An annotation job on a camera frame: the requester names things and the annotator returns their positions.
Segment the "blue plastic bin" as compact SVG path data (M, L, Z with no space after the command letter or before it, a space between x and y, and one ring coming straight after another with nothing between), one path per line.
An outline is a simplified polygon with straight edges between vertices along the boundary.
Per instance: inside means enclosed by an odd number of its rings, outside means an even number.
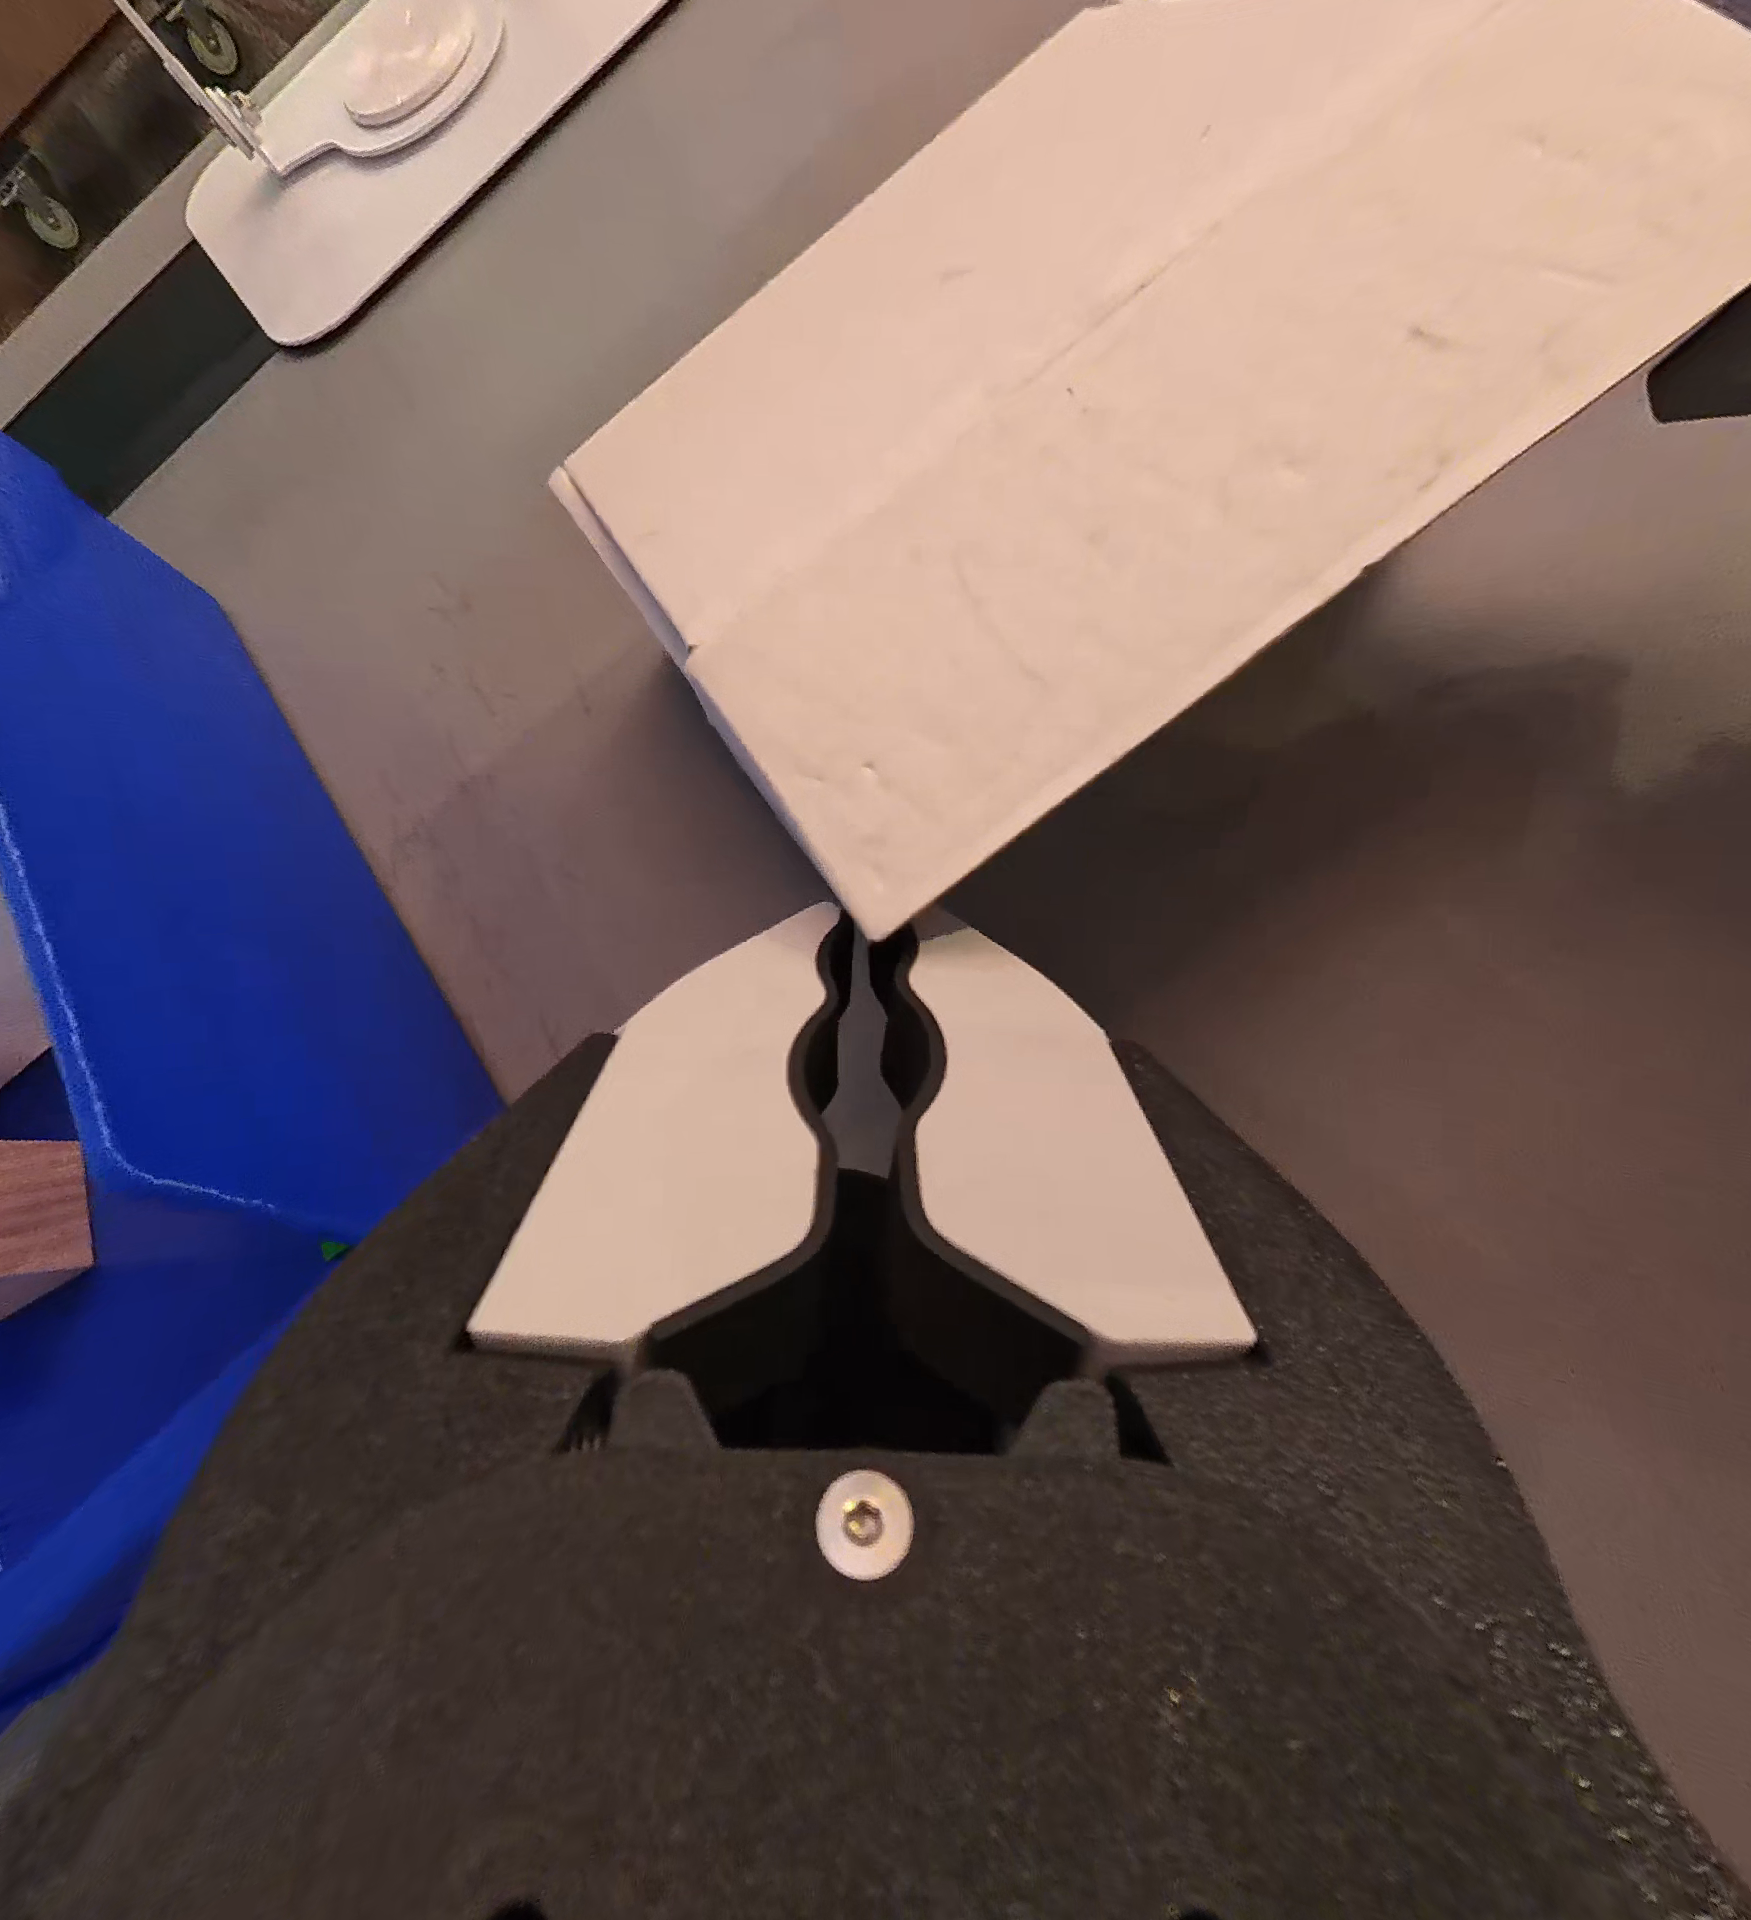
M94 1662L330 1265L503 1098L239 631L0 432L0 894L96 1265L0 1318L0 1733Z

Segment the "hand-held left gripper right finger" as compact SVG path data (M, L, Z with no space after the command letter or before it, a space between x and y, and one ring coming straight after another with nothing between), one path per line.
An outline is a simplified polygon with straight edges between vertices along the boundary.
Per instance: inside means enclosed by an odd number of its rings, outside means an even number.
M886 1310L998 1441L1047 1388L1237 1363L1258 1330L1117 1049L979 929L872 952L899 1106Z

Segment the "dark rectangular table panel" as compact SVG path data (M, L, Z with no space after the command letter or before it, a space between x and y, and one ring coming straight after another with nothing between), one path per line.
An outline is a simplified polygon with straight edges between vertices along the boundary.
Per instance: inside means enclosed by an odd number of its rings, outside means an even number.
M7 436L113 514L277 350L203 246L186 244Z

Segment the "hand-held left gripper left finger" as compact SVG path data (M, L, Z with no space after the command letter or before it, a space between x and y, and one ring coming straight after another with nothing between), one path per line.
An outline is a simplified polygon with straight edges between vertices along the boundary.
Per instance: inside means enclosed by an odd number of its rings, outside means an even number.
M466 1330L478 1352L684 1375L720 1421L824 1323L854 925L810 905L615 1032Z

